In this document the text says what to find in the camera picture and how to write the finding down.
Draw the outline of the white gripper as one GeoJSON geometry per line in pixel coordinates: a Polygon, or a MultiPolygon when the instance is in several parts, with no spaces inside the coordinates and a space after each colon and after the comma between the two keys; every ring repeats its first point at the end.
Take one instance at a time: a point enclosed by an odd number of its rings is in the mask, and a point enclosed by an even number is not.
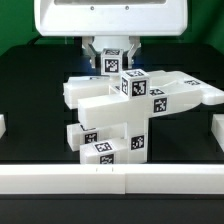
{"type": "Polygon", "coordinates": [[[129,36],[125,65],[132,68],[139,36],[178,36],[187,28],[187,0],[34,0],[36,29],[43,36],[84,36],[92,68],[100,67],[93,36],[129,36]]]}

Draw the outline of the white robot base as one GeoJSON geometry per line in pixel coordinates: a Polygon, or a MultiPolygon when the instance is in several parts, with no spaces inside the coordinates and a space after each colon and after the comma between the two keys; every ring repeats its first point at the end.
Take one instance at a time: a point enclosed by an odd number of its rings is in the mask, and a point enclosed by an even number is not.
{"type": "Polygon", "coordinates": [[[96,52],[104,48],[130,50],[132,47],[138,49],[141,46],[140,38],[136,36],[84,36],[82,47],[87,49],[92,46],[96,52]]]}

